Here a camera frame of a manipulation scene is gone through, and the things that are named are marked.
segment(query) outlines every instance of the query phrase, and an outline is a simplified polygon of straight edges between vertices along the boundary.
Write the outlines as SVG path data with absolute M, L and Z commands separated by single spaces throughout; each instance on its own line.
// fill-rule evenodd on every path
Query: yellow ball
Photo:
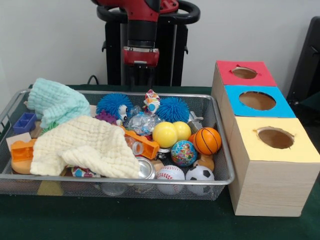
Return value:
M 155 126 L 152 137 L 164 149 L 172 147 L 178 141 L 178 133 L 175 126 L 166 121 L 160 122 Z
M 189 125 L 183 121 L 176 121 L 173 123 L 173 125 L 178 133 L 178 141 L 187 141 L 191 136 L 191 129 Z

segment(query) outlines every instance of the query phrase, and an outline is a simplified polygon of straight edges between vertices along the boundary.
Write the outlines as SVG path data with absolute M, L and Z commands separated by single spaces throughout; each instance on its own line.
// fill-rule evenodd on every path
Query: red box lid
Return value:
M 217 61 L 224 85 L 276 87 L 263 61 Z

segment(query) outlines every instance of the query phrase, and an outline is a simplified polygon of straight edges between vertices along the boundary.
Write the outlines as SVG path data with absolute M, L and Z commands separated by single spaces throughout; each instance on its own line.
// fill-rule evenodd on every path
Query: blue box lid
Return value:
M 276 86 L 226 85 L 233 112 L 242 117 L 295 118 Z

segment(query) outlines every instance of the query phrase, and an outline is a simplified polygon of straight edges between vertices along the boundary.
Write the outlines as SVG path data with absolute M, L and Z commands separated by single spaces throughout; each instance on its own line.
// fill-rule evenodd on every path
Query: light green towel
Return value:
M 73 118 L 90 116 L 90 104 L 81 93 L 61 83 L 38 78 L 29 94 L 27 108 L 34 110 L 40 127 L 63 124 Z

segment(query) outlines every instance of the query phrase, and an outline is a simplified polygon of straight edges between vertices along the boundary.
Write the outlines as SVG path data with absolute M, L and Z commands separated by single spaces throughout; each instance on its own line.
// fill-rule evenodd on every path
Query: orange basketball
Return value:
M 194 142 L 195 135 L 196 135 L 196 134 L 192 134 L 192 135 L 188 138 L 188 141 L 191 142 L 191 143 L 193 143 L 193 142 Z
M 215 154 L 221 147 L 220 134 L 211 127 L 201 128 L 193 138 L 193 145 L 201 154 Z

